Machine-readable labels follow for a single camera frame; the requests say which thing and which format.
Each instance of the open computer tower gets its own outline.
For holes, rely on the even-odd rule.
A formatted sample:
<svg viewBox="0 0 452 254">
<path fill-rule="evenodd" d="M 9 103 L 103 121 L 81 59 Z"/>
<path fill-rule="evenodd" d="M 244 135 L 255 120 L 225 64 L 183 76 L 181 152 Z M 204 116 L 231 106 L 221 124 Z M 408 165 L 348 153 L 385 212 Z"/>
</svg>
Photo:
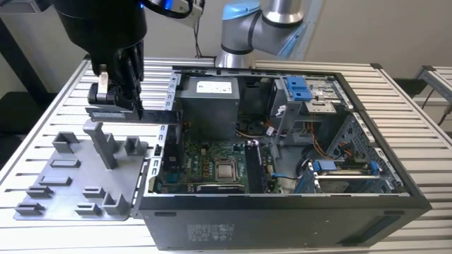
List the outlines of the open computer tower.
<svg viewBox="0 0 452 254">
<path fill-rule="evenodd" d="M 371 246 L 431 209 L 344 77 L 173 67 L 135 209 L 160 250 Z"/>
</svg>

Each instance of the metal slotted table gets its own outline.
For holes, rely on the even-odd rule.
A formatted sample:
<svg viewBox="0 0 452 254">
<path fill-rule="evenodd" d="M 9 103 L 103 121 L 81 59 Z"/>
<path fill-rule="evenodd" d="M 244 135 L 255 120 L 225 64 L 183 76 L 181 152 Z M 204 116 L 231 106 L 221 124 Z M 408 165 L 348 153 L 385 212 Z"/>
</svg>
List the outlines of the metal slotted table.
<svg viewBox="0 0 452 254">
<path fill-rule="evenodd" d="M 172 65 L 212 66 L 211 59 L 145 59 L 144 107 L 163 109 Z M 357 94 L 411 177 L 433 209 L 369 249 L 255 250 L 253 253 L 452 253 L 452 141 L 383 69 L 368 64 L 256 61 L 257 69 L 340 72 Z M 84 60 L 21 146 L 0 171 L 0 250 L 17 253 L 159 252 L 143 220 L 16 221 L 25 196 L 53 148 L 59 131 L 87 139 L 83 124 L 87 95 L 96 82 Z M 159 125 L 105 123 L 117 140 L 139 135 L 155 147 Z M 215 251 L 213 253 L 241 253 Z"/>
<path fill-rule="evenodd" d="M 423 66 L 417 74 L 452 104 L 452 67 Z"/>
</svg>

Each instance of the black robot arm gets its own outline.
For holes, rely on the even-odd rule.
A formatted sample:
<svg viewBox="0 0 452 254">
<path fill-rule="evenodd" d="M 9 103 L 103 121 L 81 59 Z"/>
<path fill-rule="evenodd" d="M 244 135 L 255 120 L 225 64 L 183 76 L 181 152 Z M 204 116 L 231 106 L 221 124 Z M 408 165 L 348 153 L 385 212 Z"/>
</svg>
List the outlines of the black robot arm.
<svg viewBox="0 0 452 254">
<path fill-rule="evenodd" d="M 147 20 L 144 7 L 176 18 L 172 12 L 148 0 L 51 0 L 72 42 L 91 55 L 99 82 L 89 89 L 87 108 L 93 121 L 152 122 L 161 113 L 145 112 L 140 99 L 144 78 L 144 44 Z"/>
</svg>

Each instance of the gray 3d printed holder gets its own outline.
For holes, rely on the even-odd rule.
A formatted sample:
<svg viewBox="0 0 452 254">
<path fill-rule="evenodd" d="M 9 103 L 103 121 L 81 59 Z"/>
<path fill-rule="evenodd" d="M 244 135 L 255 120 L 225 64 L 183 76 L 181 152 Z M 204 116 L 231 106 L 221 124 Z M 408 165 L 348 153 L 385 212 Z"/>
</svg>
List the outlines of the gray 3d printed holder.
<svg viewBox="0 0 452 254">
<path fill-rule="evenodd" d="M 16 206 L 16 220 L 107 220 L 129 217 L 148 144 L 139 137 L 115 141 L 100 122 L 87 121 L 79 140 L 60 132 L 56 151 Z"/>
</svg>

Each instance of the power supply label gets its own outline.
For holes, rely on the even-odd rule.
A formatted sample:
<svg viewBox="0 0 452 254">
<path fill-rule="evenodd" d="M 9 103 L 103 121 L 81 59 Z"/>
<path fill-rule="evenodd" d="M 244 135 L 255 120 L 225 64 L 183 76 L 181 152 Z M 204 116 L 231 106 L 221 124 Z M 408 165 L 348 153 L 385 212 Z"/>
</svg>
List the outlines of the power supply label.
<svg viewBox="0 0 452 254">
<path fill-rule="evenodd" d="M 200 81 L 196 84 L 197 93 L 232 94 L 232 83 L 217 81 Z"/>
</svg>

